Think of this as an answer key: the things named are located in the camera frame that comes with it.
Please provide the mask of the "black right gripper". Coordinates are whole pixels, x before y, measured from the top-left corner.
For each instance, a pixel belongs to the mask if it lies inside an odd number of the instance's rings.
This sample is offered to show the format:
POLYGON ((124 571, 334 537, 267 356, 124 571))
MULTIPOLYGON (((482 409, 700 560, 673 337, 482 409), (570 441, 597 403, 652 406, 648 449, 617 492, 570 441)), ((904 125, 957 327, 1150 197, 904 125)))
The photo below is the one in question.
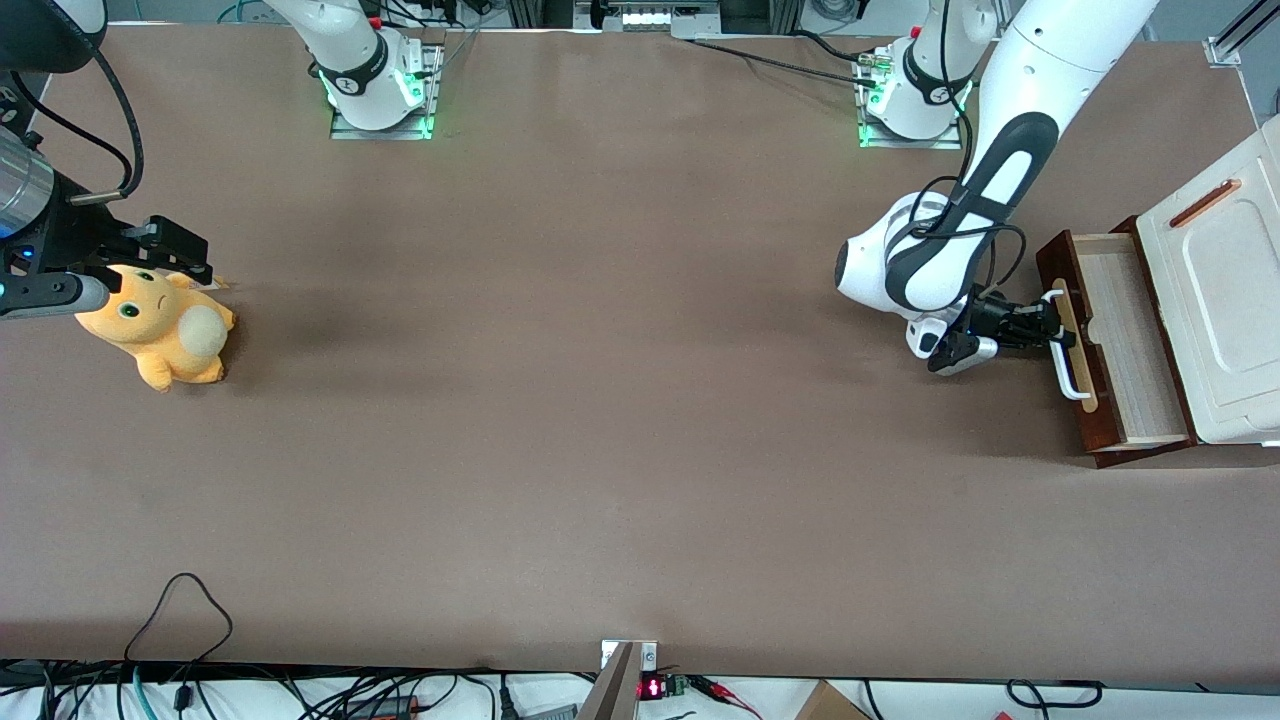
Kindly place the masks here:
POLYGON ((8 237, 8 270, 19 275, 82 273, 104 266, 105 287, 214 287, 209 242, 160 215, 147 219, 147 255, 124 234, 132 225, 104 205, 76 206, 69 197, 82 186, 56 172, 52 192, 36 218, 8 237))

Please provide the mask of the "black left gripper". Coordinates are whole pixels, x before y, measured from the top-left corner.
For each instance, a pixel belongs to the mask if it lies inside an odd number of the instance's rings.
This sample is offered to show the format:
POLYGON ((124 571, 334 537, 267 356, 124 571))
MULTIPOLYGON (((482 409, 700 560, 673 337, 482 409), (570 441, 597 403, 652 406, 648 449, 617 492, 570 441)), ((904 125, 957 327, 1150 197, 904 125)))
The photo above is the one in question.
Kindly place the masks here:
POLYGON ((968 334, 992 340, 1002 348, 1074 347, 1076 334, 1065 325, 1034 331, 1034 324, 1061 323, 1056 297, 1024 305, 993 291, 970 297, 964 328, 968 334))

